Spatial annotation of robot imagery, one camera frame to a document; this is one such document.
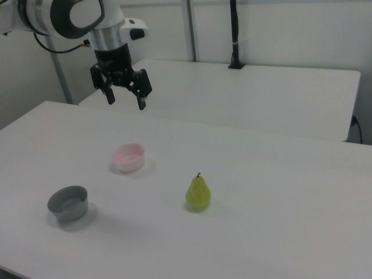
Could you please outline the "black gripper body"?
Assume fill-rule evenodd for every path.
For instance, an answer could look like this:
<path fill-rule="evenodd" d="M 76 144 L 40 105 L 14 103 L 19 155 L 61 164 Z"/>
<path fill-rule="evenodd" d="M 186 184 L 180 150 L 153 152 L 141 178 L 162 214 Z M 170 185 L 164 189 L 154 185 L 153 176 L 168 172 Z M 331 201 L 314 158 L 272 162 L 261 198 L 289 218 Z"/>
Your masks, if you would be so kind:
<path fill-rule="evenodd" d="M 94 53 L 103 75 L 110 78 L 113 85 L 126 87 L 126 71 L 133 71 L 128 44 L 113 50 L 94 51 Z"/>

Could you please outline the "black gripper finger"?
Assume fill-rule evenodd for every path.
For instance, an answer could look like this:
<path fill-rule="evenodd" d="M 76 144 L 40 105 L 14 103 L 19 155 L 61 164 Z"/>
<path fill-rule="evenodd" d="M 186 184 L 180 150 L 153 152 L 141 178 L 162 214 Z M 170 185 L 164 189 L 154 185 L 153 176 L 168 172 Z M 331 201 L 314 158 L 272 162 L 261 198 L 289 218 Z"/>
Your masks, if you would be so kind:
<path fill-rule="evenodd" d="M 136 96 L 139 110 L 144 110 L 146 107 L 146 99 L 152 92 L 152 86 L 147 71 L 145 69 L 126 71 L 126 78 L 126 88 Z"/>
<path fill-rule="evenodd" d="M 111 79 L 104 79 L 104 75 L 98 64 L 95 64 L 90 68 L 90 73 L 94 88 L 97 90 L 101 90 L 101 92 L 106 96 L 108 104 L 112 105 L 115 102 L 115 96 L 111 88 Z"/>

